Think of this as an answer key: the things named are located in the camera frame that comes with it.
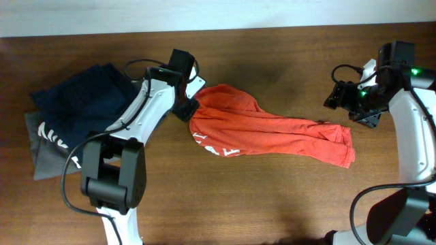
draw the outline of wood grain surface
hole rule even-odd
[[[106,243],[99,218],[63,204],[60,178],[33,181],[24,120],[35,110],[29,93],[97,63],[122,69],[142,57],[166,62],[173,48],[199,60],[207,86],[231,84],[273,114],[351,127],[356,162],[344,169],[286,154],[221,158],[198,146],[187,124],[169,115],[146,145],[148,184],[138,207],[144,242],[261,244],[349,229],[354,196],[396,182],[395,128],[389,114],[370,130],[349,121],[345,110],[322,105],[334,85],[334,66],[364,65],[394,39],[416,43],[416,63],[436,69],[434,22],[0,39],[0,244]],[[339,76],[358,79],[349,72]],[[67,194],[91,209],[79,181],[80,174],[68,176]],[[357,223],[389,192],[364,197]]]

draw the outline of dark blue garment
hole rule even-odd
[[[94,65],[70,79],[31,94],[41,116],[69,150],[91,131],[103,132],[135,99],[138,91],[111,64]],[[82,162],[82,149],[76,156]]]

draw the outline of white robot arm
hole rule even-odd
[[[206,81],[195,59],[174,50],[167,65],[147,69],[138,96],[106,134],[84,145],[82,193],[101,214],[109,244],[142,244],[136,207],[146,186],[144,146],[169,112],[188,121],[199,104],[194,95]],[[121,158],[121,166],[103,158]]]
[[[378,63],[376,71],[375,60],[364,69],[352,67],[362,74],[358,84],[337,82],[333,71],[337,85],[324,105],[345,108],[350,119],[370,128],[389,111],[396,128],[399,182],[409,184],[375,186],[361,192],[350,211],[352,227],[360,197],[377,189],[402,188],[375,204],[366,224],[355,231],[330,232],[325,241],[334,245],[436,244],[435,228],[429,228],[436,219],[435,125],[431,116],[436,113],[436,73],[414,67],[414,45],[404,42],[383,46]]]

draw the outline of orange t-shirt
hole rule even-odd
[[[348,127],[266,113],[251,95],[227,84],[205,88],[196,99],[200,107],[189,128],[216,155],[299,154],[341,167],[355,159]]]

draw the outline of white graphic print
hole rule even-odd
[[[194,136],[194,137],[200,137],[200,138],[202,138],[203,140],[207,138],[207,135],[200,135],[200,134],[198,134],[198,133],[194,133],[192,136]]]
[[[228,155],[230,155],[230,154],[238,153],[238,152],[239,152],[239,150],[230,150],[230,151],[228,152],[225,148],[224,148],[223,150],[224,150],[224,156],[228,156]]]
[[[211,153],[219,156],[219,153],[215,151],[215,149],[212,146],[205,146],[205,149],[210,151]]]
[[[199,134],[199,133],[197,133],[197,132],[195,132],[192,136],[193,136],[193,137],[200,137],[200,138],[202,138],[203,140],[206,139],[206,138],[208,137],[207,135],[202,135],[202,134]],[[211,153],[217,155],[217,156],[220,155],[219,152],[217,152],[217,151],[213,148],[213,146],[205,146],[204,148],[205,148],[206,150],[210,151]],[[227,151],[227,149],[223,148],[223,152],[224,152],[224,156],[228,156],[228,155],[231,155],[231,154],[234,154],[234,153],[240,153],[240,150],[229,149],[229,150]]]
[[[46,122],[42,122],[42,123],[40,124],[40,126],[38,127],[38,136],[40,136],[40,137],[44,137],[44,139],[46,139],[46,140],[50,140],[51,142],[56,142],[57,135],[55,135],[55,132],[51,129],[51,130],[48,132],[48,135],[46,135],[45,126],[46,126]],[[66,144],[64,144],[63,141],[62,141],[61,139],[59,139],[59,140],[57,141],[57,145],[58,145],[59,147],[65,148],[65,149],[68,148],[68,146],[67,146]],[[82,168],[82,167],[79,165],[79,158],[77,158],[77,157],[72,157],[71,160],[76,164],[76,167],[77,167],[78,169]]]

